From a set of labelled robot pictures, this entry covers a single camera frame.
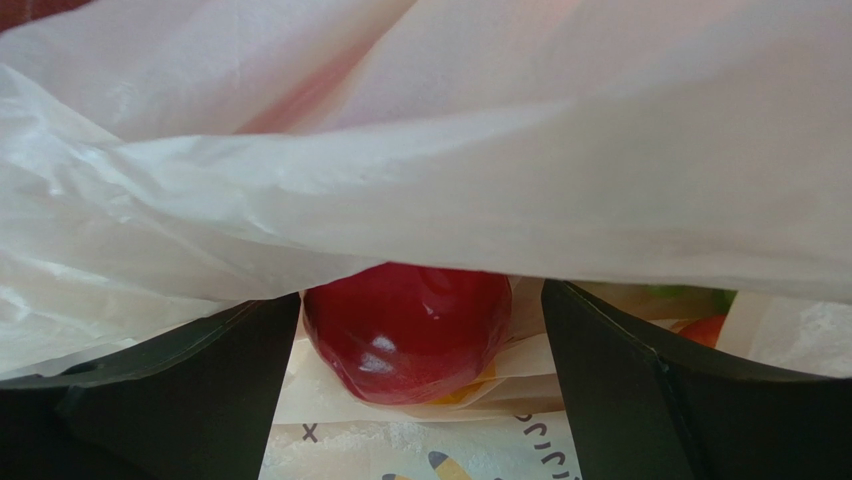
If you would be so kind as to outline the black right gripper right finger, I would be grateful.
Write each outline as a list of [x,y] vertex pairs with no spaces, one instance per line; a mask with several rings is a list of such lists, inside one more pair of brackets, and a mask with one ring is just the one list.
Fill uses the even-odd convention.
[[851,383],[685,339],[564,281],[541,304],[586,479],[847,479]]

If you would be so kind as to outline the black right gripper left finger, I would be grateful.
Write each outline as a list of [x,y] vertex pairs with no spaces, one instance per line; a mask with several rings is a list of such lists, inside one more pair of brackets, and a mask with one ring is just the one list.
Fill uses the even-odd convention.
[[249,301],[1,384],[5,479],[255,479],[301,300]]

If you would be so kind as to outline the red fake apple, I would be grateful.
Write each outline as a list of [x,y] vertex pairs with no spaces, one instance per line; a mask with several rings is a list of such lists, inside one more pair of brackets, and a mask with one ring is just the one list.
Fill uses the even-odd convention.
[[402,406],[472,384],[505,343],[507,276],[385,263],[302,296],[317,353],[356,398]]

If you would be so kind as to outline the translucent white plastic bag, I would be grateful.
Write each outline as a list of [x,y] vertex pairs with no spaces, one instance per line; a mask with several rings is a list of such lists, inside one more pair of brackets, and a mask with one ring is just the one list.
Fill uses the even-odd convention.
[[[386,262],[571,283],[847,379],[847,1],[93,1],[1,36],[1,370]],[[356,425],[293,341],[279,479],[586,479],[564,402]]]

